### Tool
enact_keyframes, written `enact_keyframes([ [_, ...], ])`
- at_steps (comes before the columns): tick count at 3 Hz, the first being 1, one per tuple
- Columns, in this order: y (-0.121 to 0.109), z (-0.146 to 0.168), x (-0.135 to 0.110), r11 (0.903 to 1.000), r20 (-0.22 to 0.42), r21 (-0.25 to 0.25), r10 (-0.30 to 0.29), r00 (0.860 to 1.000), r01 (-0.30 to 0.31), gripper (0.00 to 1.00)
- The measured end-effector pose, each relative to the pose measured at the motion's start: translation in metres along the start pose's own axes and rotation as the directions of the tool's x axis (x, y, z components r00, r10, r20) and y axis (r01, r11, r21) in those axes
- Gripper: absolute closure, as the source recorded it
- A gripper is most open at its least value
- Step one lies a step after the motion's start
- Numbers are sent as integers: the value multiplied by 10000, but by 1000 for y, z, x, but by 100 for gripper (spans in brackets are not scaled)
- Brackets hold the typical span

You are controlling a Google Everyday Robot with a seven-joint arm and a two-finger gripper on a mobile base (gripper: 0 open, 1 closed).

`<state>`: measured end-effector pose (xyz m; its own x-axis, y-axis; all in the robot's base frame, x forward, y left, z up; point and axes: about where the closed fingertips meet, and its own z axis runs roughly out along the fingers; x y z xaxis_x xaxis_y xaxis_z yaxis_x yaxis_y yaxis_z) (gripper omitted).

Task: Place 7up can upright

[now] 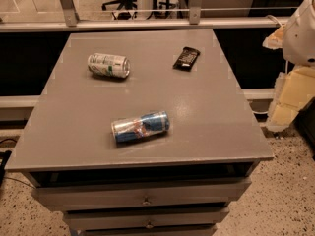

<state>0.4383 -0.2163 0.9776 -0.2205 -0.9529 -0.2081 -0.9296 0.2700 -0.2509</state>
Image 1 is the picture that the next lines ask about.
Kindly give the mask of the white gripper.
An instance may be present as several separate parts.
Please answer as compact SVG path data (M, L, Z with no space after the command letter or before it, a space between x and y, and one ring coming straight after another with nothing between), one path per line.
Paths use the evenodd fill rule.
M283 49L283 58L295 65L280 72L266 127L271 132L288 128L298 113L315 97L315 0L304 0L287 21L266 37L265 48Z

